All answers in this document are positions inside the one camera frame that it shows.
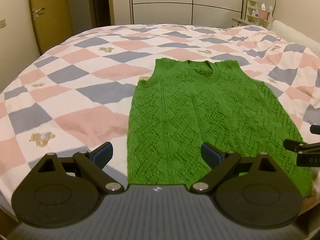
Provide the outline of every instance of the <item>black clamp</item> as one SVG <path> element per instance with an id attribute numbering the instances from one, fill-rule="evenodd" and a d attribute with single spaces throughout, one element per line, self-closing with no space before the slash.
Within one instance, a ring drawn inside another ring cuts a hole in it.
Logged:
<path id="1" fill-rule="evenodd" d="M 320 126 L 311 125 L 310 132 L 320 135 Z M 307 144 L 293 140 L 284 140 L 284 148 L 297 153 L 297 166 L 320 167 L 320 143 Z"/>
<path id="2" fill-rule="evenodd" d="M 297 217 L 301 194 L 267 153 L 242 157 L 238 152 L 224 153 L 205 142 L 201 156 L 212 171 L 190 190 L 210 195 L 231 220 L 249 227 L 269 228 L 288 224 Z"/>
<path id="3" fill-rule="evenodd" d="M 121 184 L 102 171 L 112 156 L 110 142 L 91 153 L 79 151 L 67 158 L 47 153 L 12 195 L 17 219 L 44 228 L 84 219 L 98 206 L 102 195 L 124 191 Z"/>

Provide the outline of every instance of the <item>checkered duvet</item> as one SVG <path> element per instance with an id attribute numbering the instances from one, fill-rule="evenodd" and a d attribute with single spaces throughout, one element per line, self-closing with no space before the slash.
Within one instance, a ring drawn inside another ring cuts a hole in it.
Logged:
<path id="1" fill-rule="evenodd" d="M 310 49 L 257 26 L 96 28 L 44 53 L 0 94 L 0 191 L 6 199 L 47 152 L 72 156 L 105 141 L 112 142 L 114 157 L 104 170 L 126 184 L 132 95 L 161 57 L 237 60 L 249 77 L 270 87 L 305 142 L 320 141 L 309 132 L 320 124 L 320 59 Z"/>

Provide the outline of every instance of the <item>logo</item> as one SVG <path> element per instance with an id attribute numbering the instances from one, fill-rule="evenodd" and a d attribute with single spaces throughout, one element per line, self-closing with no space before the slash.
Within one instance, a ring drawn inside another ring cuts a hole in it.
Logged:
<path id="1" fill-rule="evenodd" d="M 313 158 L 310 158 L 310 159 L 309 159 L 309 162 L 310 162 L 310 163 L 320 163 L 320 159 L 317 159 L 317 158 L 314 158 L 314 159 L 313 159 Z"/>
<path id="2" fill-rule="evenodd" d="M 153 191 L 155 191 L 155 192 L 159 192 L 161 190 L 162 190 L 162 188 L 160 188 L 159 186 L 153 188 Z"/>

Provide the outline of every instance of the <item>metal pivot screw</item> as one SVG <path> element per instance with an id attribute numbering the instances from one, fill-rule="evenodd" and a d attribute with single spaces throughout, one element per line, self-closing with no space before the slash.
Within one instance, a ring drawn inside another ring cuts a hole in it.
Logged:
<path id="1" fill-rule="evenodd" d="M 106 189 L 111 190 L 111 191 L 116 191 L 121 189 L 121 185 L 117 182 L 110 182 L 106 184 Z"/>
<path id="2" fill-rule="evenodd" d="M 209 188 L 209 185 L 204 182 L 197 182 L 192 186 L 195 190 L 203 191 Z"/>

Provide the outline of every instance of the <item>knit texture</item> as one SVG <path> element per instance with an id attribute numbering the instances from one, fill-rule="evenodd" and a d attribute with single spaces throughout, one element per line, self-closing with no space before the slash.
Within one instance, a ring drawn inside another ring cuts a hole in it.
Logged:
<path id="1" fill-rule="evenodd" d="M 211 170 L 200 154 L 207 141 L 242 156 L 267 152 L 308 197 L 311 169 L 296 166 L 285 139 L 302 141 L 273 92 L 249 78 L 237 61 L 157 59 L 153 75 L 139 81 L 132 99 L 128 180 L 190 187 Z"/>

